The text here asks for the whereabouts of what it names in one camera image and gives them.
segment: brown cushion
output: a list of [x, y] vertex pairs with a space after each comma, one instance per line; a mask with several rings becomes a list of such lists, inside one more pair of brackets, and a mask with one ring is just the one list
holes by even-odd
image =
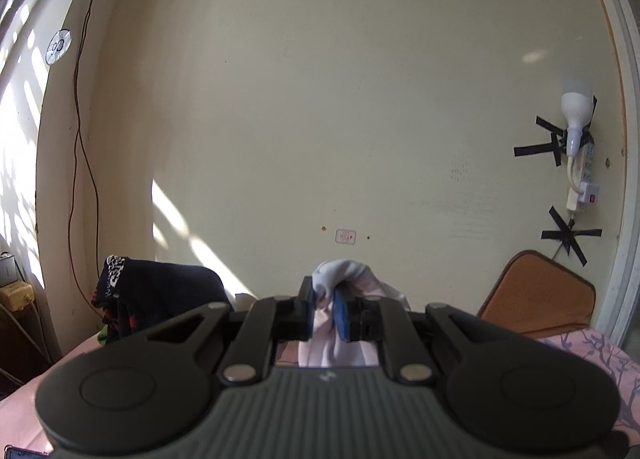
[[531, 338], [589, 327], [593, 285], [536, 251], [518, 253], [502, 272], [478, 316]]

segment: floral patterned bedsheet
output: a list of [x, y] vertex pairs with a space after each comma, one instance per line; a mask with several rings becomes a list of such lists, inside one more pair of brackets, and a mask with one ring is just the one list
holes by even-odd
[[640, 444], [640, 365], [607, 340], [604, 334], [593, 329], [564, 333], [540, 341], [594, 363], [616, 382], [620, 391], [620, 415], [614, 429], [626, 433], [629, 446]]

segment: pink bedsheet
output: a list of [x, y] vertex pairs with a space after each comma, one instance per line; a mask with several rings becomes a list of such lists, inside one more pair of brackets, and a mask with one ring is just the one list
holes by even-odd
[[[56, 363], [52, 369], [98, 347], [101, 346], [97, 335], [94, 335]], [[0, 401], [0, 453], [7, 445], [34, 452], [51, 452], [52, 447], [40, 426], [34, 405], [38, 385], [49, 371], [33, 378], [12, 395]]]
[[[607, 340], [603, 334], [586, 329], [541, 340], [595, 363], [620, 390], [621, 410], [615, 428], [626, 433], [629, 445], [640, 444], [640, 365]], [[71, 351], [54, 367], [100, 347], [93, 336]], [[0, 451], [8, 444], [37, 452], [52, 450], [36, 416], [35, 392], [47, 373], [33, 378], [7, 399], [0, 401]]]

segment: black tape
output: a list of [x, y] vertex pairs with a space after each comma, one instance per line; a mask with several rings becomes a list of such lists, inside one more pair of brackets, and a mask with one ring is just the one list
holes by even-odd
[[575, 221], [573, 219], [569, 220], [569, 224], [564, 222], [564, 219], [560, 216], [560, 214], [556, 211], [554, 207], [551, 207], [549, 210], [549, 214], [555, 221], [556, 225], [558, 225], [559, 230], [543, 230], [542, 235], [540, 235], [541, 239], [551, 239], [554, 241], [560, 241], [562, 243], [562, 247], [566, 249], [566, 254], [569, 255], [571, 249], [575, 252], [580, 259], [580, 264], [584, 267], [587, 264], [587, 258], [584, 256], [584, 253], [580, 249], [580, 245], [578, 241], [575, 240], [578, 235], [587, 235], [589, 237], [600, 237], [602, 235], [602, 230], [572, 230], [574, 227]]
[[[598, 99], [594, 96], [591, 121], [593, 121], [593, 115], [596, 112], [597, 103]], [[585, 128], [582, 129], [582, 138], [580, 139], [581, 147], [589, 142], [593, 143], [593, 136], [589, 132], [591, 121], [585, 126]], [[543, 152], [553, 152], [554, 159], [556, 160], [556, 166], [560, 166], [562, 164], [561, 154], [566, 154], [566, 130], [562, 130], [560, 127], [556, 127], [545, 119], [540, 118], [540, 116], [536, 116], [536, 125], [549, 131], [549, 133], [551, 134], [551, 141], [548, 144], [513, 147], [513, 155], [517, 158], [518, 156], [531, 156], [533, 154], [542, 154]]]

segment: white trim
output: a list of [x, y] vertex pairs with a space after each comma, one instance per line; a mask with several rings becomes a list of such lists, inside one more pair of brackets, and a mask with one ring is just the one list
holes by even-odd
[[640, 33], [628, 0], [602, 0], [615, 44], [626, 111], [626, 179], [622, 226], [609, 287], [595, 328], [620, 345], [640, 289]]

